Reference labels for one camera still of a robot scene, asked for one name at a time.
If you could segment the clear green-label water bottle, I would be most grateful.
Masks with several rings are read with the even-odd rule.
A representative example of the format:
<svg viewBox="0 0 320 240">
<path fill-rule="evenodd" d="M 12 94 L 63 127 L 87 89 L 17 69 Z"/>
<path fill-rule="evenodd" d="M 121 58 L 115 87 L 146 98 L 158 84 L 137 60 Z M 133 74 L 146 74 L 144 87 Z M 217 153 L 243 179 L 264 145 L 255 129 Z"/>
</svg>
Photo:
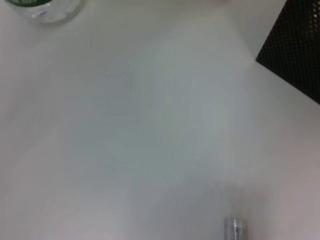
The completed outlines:
<svg viewBox="0 0 320 240">
<path fill-rule="evenodd" d="M 22 17 L 38 24 L 60 23 L 73 17 L 84 0 L 4 0 Z"/>
</svg>

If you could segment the black mesh pen holder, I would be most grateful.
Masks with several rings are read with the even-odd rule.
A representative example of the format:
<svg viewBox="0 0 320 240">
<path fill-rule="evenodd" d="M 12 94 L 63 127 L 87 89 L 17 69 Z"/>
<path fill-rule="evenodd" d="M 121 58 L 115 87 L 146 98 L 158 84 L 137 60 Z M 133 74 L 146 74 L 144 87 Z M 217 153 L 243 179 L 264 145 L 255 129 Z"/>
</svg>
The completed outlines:
<svg viewBox="0 0 320 240">
<path fill-rule="evenodd" d="M 320 0 L 286 0 L 256 61 L 320 104 Z"/>
</svg>

